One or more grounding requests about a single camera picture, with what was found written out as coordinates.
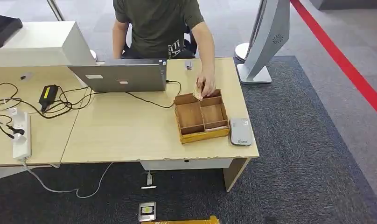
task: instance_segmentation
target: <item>wooden desk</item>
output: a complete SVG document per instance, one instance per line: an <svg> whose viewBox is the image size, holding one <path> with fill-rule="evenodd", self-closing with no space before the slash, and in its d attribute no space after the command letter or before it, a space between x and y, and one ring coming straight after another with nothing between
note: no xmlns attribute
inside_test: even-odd
<svg viewBox="0 0 377 224"><path fill-rule="evenodd" d="M201 62L185 70L184 60L169 60L167 79L182 84L182 94L194 89ZM216 86L222 89L227 115L248 118L244 97L232 58L216 59ZM179 90L167 84L166 92L136 93L153 102L170 105ZM76 119L62 163L162 161L234 158L224 169L229 191L250 158L258 157L256 141L250 147L237 147L227 137L182 145L173 108L163 109L124 93L94 97Z"/></svg>
<svg viewBox="0 0 377 224"><path fill-rule="evenodd" d="M21 80L20 77L25 72L31 72L27 79ZM56 84L61 86L64 91L81 88L80 83L67 67L19 67L19 68L0 68L0 83L9 82L18 87L15 97L35 105L40 109L38 103L43 87ZM0 99L9 98L15 89L9 85L0 87ZM84 90L70 92L68 99L77 102L84 96ZM32 108L21 103L18 108L26 112L34 112ZM60 163L63 151L68 141L74 121L78 114L77 110L70 111L55 119L44 119L39 114L31 115L32 133L32 156L27 161L28 164L50 164ZM0 166L20 164L13 159L11 139L4 135L0 130Z"/></svg>

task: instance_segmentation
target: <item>laptop lid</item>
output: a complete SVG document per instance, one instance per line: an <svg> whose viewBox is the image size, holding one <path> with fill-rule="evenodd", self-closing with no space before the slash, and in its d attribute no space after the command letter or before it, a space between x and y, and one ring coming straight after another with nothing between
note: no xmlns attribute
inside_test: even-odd
<svg viewBox="0 0 377 224"><path fill-rule="evenodd" d="M95 92L164 91L166 86L166 59L113 59L68 67Z"/></svg>

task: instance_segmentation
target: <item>sticker on laptop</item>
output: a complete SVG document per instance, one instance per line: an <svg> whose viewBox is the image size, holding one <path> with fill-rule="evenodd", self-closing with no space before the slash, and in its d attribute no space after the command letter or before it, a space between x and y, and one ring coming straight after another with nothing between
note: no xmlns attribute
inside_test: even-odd
<svg viewBox="0 0 377 224"><path fill-rule="evenodd" d="M118 79L117 82L119 82L120 84L128 84L128 80L124 79Z"/></svg>
<svg viewBox="0 0 377 224"><path fill-rule="evenodd" d="M87 79L96 79L96 78L103 78L101 75L85 75Z"/></svg>

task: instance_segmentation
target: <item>man's arm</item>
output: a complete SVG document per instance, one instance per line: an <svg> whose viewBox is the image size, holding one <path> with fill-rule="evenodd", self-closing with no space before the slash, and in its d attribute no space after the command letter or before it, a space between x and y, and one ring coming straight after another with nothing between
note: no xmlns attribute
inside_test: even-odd
<svg viewBox="0 0 377 224"><path fill-rule="evenodd" d="M198 76L197 86L200 88L204 84L202 96L209 96L215 91L215 44L212 33L205 22L198 23L191 29L195 41L198 44L200 53L202 72Z"/></svg>
<svg viewBox="0 0 377 224"><path fill-rule="evenodd" d="M118 59L121 58L124 46L126 44L126 34L128 30L128 22L115 21L112 31L113 36L113 57Z"/></svg>

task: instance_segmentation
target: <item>dark green t-shirt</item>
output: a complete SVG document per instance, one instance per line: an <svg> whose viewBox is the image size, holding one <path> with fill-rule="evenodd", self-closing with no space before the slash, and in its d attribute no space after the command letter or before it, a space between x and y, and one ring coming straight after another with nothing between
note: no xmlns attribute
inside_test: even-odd
<svg viewBox="0 0 377 224"><path fill-rule="evenodd" d="M113 0L116 19L132 24L131 49L141 57L171 58L184 32L203 22L197 0Z"/></svg>

